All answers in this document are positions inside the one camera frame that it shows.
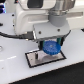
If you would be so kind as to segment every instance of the blue object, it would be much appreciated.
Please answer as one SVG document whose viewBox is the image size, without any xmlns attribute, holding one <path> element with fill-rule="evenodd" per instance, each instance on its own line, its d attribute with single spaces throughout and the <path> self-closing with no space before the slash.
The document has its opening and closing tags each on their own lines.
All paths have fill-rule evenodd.
<svg viewBox="0 0 84 84">
<path fill-rule="evenodd" d="M 56 55 L 60 52 L 61 46 L 55 41 L 45 41 L 43 51 L 49 55 Z"/>
<path fill-rule="evenodd" d="M 6 13 L 5 3 L 0 5 L 0 13 Z"/>
</svg>

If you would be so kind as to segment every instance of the cable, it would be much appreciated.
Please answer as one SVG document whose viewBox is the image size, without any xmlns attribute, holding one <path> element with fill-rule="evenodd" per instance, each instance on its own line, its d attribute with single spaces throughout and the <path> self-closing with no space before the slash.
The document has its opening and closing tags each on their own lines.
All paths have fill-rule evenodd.
<svg viewBox="0 0 84 84">
<path fill-rule="evenodd" d="M 65 37 L 67 37 L 70 33 L 71 33 L 71 30 L 69 31 L 69 33 Z"/>
<path fill-rule="evenodd" d="M 27 34 L 22 34 L 22 35 L 8 35 L 8 34 L 0 32 L 0 36 L 13 38 L 13 39 L 28 39 L 28 40 L 34 39 L 33 32 L 27 32 Z"/>
<path fill-rule="evenodd" d="M 4 3 L 6 0 L 0 0 L 0 3 Z"/>
</svg>

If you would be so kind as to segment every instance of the black border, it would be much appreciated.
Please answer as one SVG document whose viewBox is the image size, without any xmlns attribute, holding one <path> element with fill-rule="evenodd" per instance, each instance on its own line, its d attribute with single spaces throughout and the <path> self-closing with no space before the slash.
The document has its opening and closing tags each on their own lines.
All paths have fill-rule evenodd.
<svg viewBox="0 0 84 84">
<path fill-rule="evenodd" d="M 41 65 L 44 65 L 44 64 L 48 64 L 48 63 L 52 63 L 52 62 L 56 62 L 56 61 L 60 61 L 60 60 L 67 59 L 67 58 L 65 57 L 65 55 L 63 54 L 63 52 L 60 51 L 60 53 L 62 54 L 62 56 L 63 56 L 64 58 L 61 58 L 61 59 L 53 60 L 53 61 L 50 61 L 50 62 L 45 62 L 45 63 L 42 63 L 42 64 L 38 64 L 38 65 L 31 66 L 31 64 L 30 64 L 30 62 L 29 62 L 29 59 L 28 59 L 28 57 L 27 57 L 27 54 L 29 54 L 29 53 L 25 53 L 25 55 L 26 55 L 26 59 L 27 59 L 27 62 L 28 62 L 28 65 L 29 65 L 30 68 L 34 68 L 34 67 L 41 66 Z"/>
</svg>

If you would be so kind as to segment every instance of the black mat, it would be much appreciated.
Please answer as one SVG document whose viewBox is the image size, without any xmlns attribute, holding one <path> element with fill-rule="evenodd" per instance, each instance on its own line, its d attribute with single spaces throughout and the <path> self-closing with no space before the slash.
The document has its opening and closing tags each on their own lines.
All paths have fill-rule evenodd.
<svg viewBox="0 0 84 84">
<path fill-rule="evenodd" d="M 84 62 L 12 84 L 84 84 Z"/>
</svg>

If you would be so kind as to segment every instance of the metal bracket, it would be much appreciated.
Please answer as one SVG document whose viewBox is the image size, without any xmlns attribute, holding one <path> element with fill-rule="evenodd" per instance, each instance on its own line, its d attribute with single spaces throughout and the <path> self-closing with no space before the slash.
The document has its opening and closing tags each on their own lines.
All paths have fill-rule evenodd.
<svg viewBox="0 0 84 84">
<path fill-rule="evenodd" d="M 62 51 L 53 56 L 47 55 L 43 51 L 34 51 L 26 53 L 26 58 L 30 68 L 66 59 Z"/>
</svg>

